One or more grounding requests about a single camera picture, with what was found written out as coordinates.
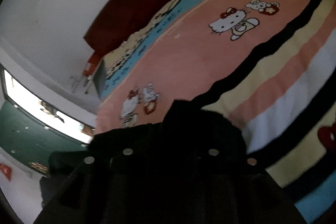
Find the bedsheet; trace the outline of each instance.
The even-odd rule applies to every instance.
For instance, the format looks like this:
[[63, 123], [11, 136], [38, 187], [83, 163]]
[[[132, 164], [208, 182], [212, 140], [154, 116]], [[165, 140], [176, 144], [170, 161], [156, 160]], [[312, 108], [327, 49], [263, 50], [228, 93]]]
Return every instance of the bedsheet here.
[[106, 77], [96, 133], [191, 100], [242, 130], [312, 222], [336, 200], [335, 1], [179, 0]]

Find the teddy bear print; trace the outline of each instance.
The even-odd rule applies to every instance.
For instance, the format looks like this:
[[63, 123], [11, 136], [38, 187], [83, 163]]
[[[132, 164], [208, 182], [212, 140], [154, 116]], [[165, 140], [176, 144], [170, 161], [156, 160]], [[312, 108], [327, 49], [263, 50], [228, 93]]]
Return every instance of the teddy bear print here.
[[128, 93], [126, 100], [123, 102], [120, 120], [122, 127], [132, 127], [138, 120], [138, 114], [135, 109], [140, 103], [139, 88], [136, 87]]
[[245, 7], [257, 10], [263, 15], [272, 16], [279, 11], [280, 4], [277, 2], [267, 3], [260, 0], [251, 0], [250, 3], [247, 3]]
[[160, 93], [155, 93], [153, 83], [149, 83], [148, 86], [142, 90], [143, 99], [143, 111], [146, 115], [153, 113], [156, 109], [158, 100], [160, 100]]
[[247, 13], [245, 10], [229, 8], [226, 12], [220, 14], [220, 19], [209, 24], [209, 27], [214, 33], [219, 33], [220, 35], [222, 32], [231, 29], [231, 40], [237, 40], [245, 32], [259, 25], [259, 20], [256, 18], [245, 19]]

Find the pink blanket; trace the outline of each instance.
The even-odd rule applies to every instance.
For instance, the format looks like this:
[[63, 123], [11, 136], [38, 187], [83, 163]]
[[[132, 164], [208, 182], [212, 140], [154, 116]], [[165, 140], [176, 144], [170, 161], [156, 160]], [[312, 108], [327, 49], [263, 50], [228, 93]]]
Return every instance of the pink blanket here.
[[209, 90], [309, 1], [203, 0], [172, 22], [106, 98], [95, 132], [161, 122], [174, 99]]

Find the white stripe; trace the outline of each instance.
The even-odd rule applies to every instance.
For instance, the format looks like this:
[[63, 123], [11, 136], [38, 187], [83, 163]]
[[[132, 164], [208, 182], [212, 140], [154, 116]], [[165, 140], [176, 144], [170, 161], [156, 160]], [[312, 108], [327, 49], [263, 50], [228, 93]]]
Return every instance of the white stripe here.
[[247, 153], [263, 148], [280, 136], [323, 87], [335, 67], [336, 29], [287, 92], [265, 112], [248, 122], [242, 132]]

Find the red bow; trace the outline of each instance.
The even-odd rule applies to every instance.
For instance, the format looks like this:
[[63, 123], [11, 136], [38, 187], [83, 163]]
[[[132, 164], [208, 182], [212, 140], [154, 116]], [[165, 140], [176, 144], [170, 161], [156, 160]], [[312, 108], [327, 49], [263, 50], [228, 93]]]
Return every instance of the red bow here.
[[236, 8], [229, 8], [226, 12], [220, 14], [220, 18], [224, 19], [227, 18], [229, 15], [233, 15], [237, 12]]
[[132, 99], [133, 97], [137, 96], [139, 93], [139, 89], [137, 90], [130, 90], [130, 92], [128, 93], [128, 99]]

